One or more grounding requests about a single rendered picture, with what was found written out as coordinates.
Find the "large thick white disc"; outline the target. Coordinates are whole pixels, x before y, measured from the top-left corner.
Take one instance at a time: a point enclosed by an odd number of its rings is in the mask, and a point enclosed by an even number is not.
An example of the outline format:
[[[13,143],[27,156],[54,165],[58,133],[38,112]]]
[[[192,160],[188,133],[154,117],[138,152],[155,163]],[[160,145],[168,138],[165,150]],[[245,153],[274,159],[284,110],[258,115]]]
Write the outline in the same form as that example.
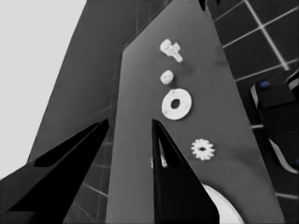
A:
[[[220,224],[244,224],[242,217],[221,193],[208,185],[204,185],[204,189],[219,211]]]

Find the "small white T-shaped piece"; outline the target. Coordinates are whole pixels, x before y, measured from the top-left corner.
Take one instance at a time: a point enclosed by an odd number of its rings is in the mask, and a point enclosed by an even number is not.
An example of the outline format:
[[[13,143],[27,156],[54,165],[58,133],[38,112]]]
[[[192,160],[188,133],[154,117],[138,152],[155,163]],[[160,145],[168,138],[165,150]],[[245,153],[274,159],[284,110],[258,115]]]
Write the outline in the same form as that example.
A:
[[[183,58],[180,55],[179,51],[180,51],[180,45],[178,43],[174,44],[169,49],[170,55],[174,57],[178,63],[181,63],[183,61]]]

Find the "dark robot body block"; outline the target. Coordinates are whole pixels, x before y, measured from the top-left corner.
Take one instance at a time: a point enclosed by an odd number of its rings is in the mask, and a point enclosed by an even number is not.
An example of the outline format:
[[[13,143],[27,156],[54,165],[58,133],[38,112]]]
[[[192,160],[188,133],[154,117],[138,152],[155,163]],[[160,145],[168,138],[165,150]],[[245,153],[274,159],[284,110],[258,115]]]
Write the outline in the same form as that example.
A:
[[[250,88],[250,95],[280,165],[299,170],[299,69],[270,75]]]

